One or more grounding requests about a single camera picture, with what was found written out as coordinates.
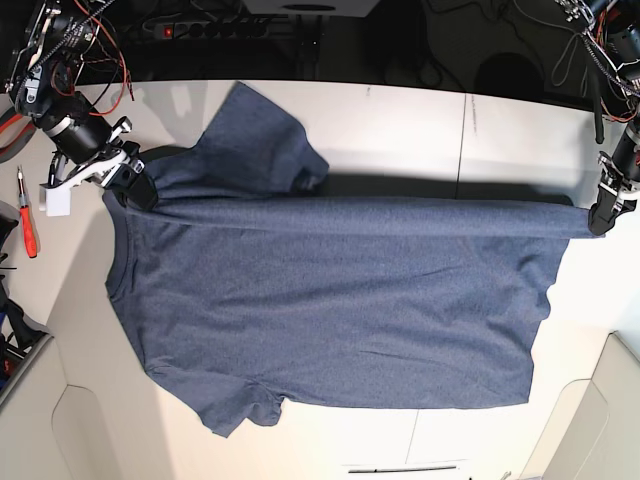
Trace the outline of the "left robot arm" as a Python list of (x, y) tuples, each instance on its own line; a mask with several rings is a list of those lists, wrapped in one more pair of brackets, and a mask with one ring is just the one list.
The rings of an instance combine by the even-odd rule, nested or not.
[[(558, 5), (589, 57), (596, 142), (604, 141), (605, 116), (625, 125), (614, 152), (598, 156), (602, 172), (588, 227), (601, 236), (614, 227), (619, 216), (634, 211), (639, 201), (639, 3), (560, 1)], [(624, 96), (628, 114), (608, 112), (604, 86)]]

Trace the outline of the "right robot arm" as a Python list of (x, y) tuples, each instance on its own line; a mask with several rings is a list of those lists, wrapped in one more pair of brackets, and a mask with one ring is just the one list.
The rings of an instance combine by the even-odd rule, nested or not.
[(132, 95), (130, 72), (122, 50), (105, 25), (108, 1), (38, 1), (6, 60), (1, 85), (13, 105), (8, 121), (26, 118), (55, 145), (47, 179), (40, 186), (41, 209), (66, 216), (73, 188), (91, 183), (114, 193), (124, 206), (150, 210), (158, 200), (145, 172), (139, 146), (123, 140), (132, 129), (123, 116), (115, 124), (112, 108), (99, 110), (77, 87), (91, 64), (114, 66), (121, 90)]

